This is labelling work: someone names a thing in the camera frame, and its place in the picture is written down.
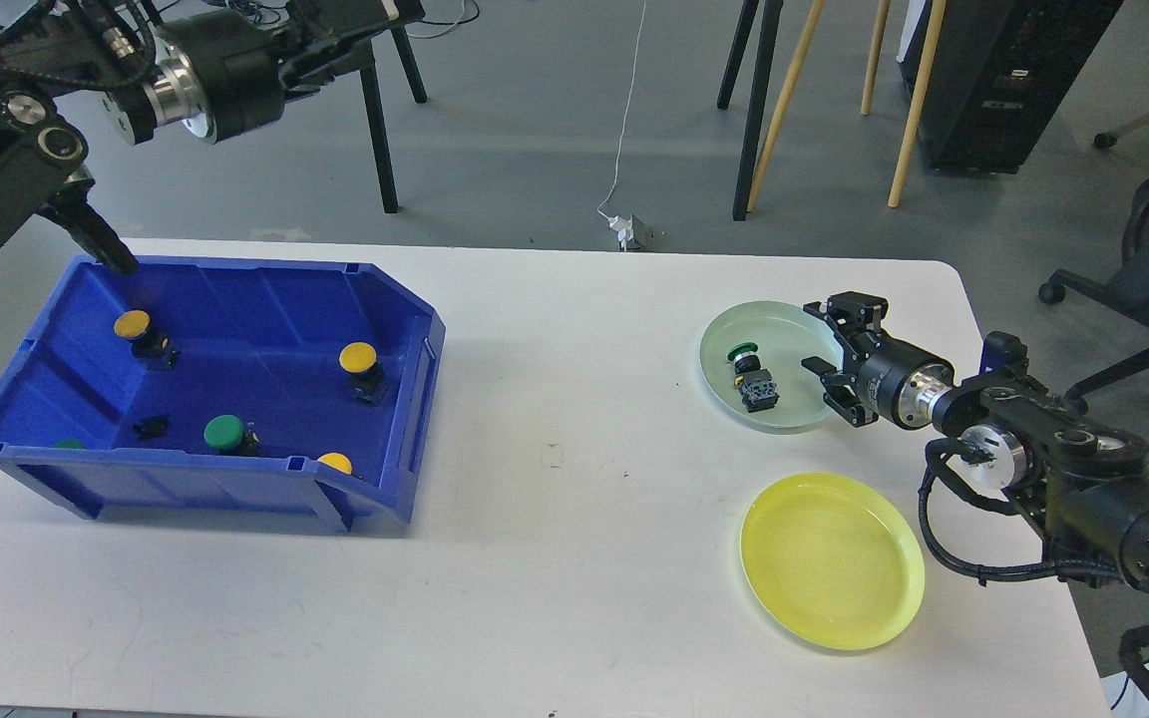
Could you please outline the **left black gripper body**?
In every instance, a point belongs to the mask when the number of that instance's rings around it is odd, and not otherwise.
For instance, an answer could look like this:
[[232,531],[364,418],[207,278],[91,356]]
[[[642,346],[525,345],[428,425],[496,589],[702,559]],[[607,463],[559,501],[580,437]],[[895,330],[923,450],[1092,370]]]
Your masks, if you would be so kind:
[[275,28],[236,9],[155,29],[157,63],[141,85],[141,138],[182,123],[205,142],[282,119],[290,102],[373,64],[371,41],[418,20],[421,1],[287,1]]

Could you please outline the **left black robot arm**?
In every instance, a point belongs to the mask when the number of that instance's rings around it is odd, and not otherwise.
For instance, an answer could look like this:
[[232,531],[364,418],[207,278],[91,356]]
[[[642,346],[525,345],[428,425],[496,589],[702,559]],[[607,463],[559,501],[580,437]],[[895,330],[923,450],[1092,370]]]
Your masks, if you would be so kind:
[[236,3],[163,20],[151,1],[36,1],[0,26],[0,249],[32,216],[59,224],[119,275],[138,260],[91,208],[90,142],[56,100],[97,92],[125,141],[183,124],[222,142],[282,119],[291,102],[344,76],[363,82],[386,213],[398,213],[375,37],[395,41],[416,102],[427,100],[406,28],[419,1],[286,1],[260,26]]

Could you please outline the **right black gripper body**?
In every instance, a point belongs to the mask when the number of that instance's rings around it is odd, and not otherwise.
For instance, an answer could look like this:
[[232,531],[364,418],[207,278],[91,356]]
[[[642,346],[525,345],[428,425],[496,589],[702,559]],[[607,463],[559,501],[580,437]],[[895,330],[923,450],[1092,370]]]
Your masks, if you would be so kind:
[[822,360],[824,404],[849,426],[877,419],[899,429],[930,426],[935,404],[955,386],[953,364],[882,329],[889,303],[866,292],[839,292],[820,303],[820,319],[840,347],[840,362]]

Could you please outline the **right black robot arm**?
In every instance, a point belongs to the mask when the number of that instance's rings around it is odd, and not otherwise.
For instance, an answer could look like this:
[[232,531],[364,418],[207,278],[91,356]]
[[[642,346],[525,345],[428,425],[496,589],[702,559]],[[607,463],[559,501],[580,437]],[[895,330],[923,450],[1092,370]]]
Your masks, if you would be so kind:
[[[1149,446],[1143,437],[1070,412],[1063,397],[1030,376],[1027,347],[1011,333],[985,335],[979,371],[957,380],[953,363],[890,335],[889,304],[845,291],[804,304],[826,324],[838,360],[808,356],[824,401],[853,427],[879,419],[930,426],[918,523],[939,564],[977,582],[1054,577],[1098,586],[1126,582],[1149,595]],[[1041,541],[1041,558],[1016,566],[963,559],[940,543],[930,495],[944,485],[973,508],[1021,517]],[[1143,649],[1149,624],[1123,633],[1123,672],[1149,701]]]

